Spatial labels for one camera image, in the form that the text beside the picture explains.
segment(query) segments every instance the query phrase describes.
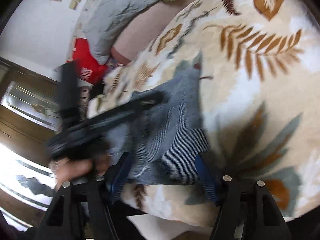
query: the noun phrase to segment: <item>finger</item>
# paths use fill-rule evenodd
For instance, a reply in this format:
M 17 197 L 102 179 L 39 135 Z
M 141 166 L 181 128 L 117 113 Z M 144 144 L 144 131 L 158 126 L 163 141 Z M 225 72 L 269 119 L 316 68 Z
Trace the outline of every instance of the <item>finger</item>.
M 106 173 L 107 169 L 110 166 L 109 154 L 101 154 L 96 157 L 96 172 L 97 175 L 103 175 Z
M 56 172 L 57 189 L 60 188 L 63 182 L 70 181 L 87 174 L 92 169 L 91 160 L 68 161 L 60 166 Z

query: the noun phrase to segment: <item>red package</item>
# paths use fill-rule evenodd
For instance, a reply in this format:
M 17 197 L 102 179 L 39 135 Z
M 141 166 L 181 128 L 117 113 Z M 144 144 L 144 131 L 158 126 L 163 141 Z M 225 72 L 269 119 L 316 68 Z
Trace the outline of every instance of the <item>red package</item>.
M 106 65 L 99 65 L 95 58 L 91 56 L 89 43 L 86 39 L 75 39 L 72 60 L 77 62 L 79 78 L 93 85 L 103 78 L 108 69 Z

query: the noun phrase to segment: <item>metal bolt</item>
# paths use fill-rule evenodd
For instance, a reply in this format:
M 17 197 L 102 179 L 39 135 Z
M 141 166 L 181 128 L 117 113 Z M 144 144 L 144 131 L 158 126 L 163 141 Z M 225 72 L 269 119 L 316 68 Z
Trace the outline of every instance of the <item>metal bolt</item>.
M 156 103 L 155 100 L 147 100 L 147 101 L 140 102 L 141 105 L 151 105 L 151 104 L 155 104 L 155 103 Z
M 65 181 L 62 186 L 63 187 L 69 187 L 71 185 L 71 182 L 70 181 Z
M 229 176 L 229 175 L 224 175 L 222 178 L 224 181 L 231 181 L 232 180 L 231 176 Z
M 257 184 L 258 184 L 259 187 L 264 187 L 265 186 L 265 183 L 262 180 L 258 180 Z
M 98 175 L 96 177 L 96 181 L 102 181 L 102 180 L 104 180 L 104 176 L 103 175 Z

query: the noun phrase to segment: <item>wooden door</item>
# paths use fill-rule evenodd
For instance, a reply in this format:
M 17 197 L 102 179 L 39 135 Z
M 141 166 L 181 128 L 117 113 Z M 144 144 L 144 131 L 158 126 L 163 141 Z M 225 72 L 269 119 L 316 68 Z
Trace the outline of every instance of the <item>wooden door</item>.
M 0 64 L 10 66 L 10 70 L 0 84 L 1 98 L 12 82 L 55 96 L 56 83 L 2 58 L 0 58 Z M 18 155 L 47 167 L 50 156 L 46 152 L 45 142 L 53 136 L 54 130 L 30 121 L 0 105 L 0 143 Z

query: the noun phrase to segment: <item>patterned blanket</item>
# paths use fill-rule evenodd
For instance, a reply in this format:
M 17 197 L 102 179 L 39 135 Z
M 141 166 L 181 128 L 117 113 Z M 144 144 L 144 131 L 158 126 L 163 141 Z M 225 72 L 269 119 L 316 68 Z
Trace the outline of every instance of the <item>patterned blanket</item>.
M 196 0 L 129 67 L 107 78 L 89 116 L 174 77 L 203 54 L 200 110 L 213 157 L 262 179 L 290 220 L 320 204 L 320 34 L 300 0 Z M 213 226 L 201 185 L 125 185 L 144 212 Z

